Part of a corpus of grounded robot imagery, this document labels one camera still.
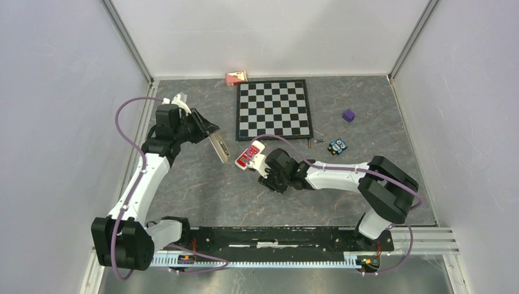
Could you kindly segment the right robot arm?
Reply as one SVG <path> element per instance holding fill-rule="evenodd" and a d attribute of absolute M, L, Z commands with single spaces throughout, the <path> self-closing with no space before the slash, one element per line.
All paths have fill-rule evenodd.
<path fill-rule="evenodd" d="M 391 225 L 404 224 L 417 197 L 417 181 L 383 156 L 362 164 L 326 164 L 315 160 L 297 162 L 281 148 L 268 155 L 256 154 L 247 167 L 259 173 L 259 183 L 284 193 L 295 190 L 334 189 L 361 194 L 370 205 L 353 234 L 355 245 L 371 249 Z"/>

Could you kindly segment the beige remote control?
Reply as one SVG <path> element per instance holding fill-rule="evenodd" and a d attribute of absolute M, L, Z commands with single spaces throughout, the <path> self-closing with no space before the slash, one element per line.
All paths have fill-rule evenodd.
<path fill-rule="evenodd" d="M 223 140 L 220 131 L 216 131 L 213 134 L 210 134 L 209 140 L 213 148 L 215 149 L 215 152 L 217 153 L 220 161 L 224 164 L 227 163 L 230 158 L 230 152 L 226 143 Z"/>

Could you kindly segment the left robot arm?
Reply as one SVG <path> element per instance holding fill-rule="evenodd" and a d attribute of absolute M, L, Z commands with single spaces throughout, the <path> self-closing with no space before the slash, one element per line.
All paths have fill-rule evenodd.
<path fill-rule="evenodd" d="M 169 172 L 182 144 L 197 144 L 219 131 L 197 109 L 163 104 L 155 111 L 155 125 L 139 149 L 140 159 L 129 185 L 106 217 L 91 225 L 100 265 L 144 271 L 154 254 L 172 244 L 186 249 L 192 243 L 189 221 L 184 217 L 163 217 L 147 227 L 146 215 L 155 193 Z"/>

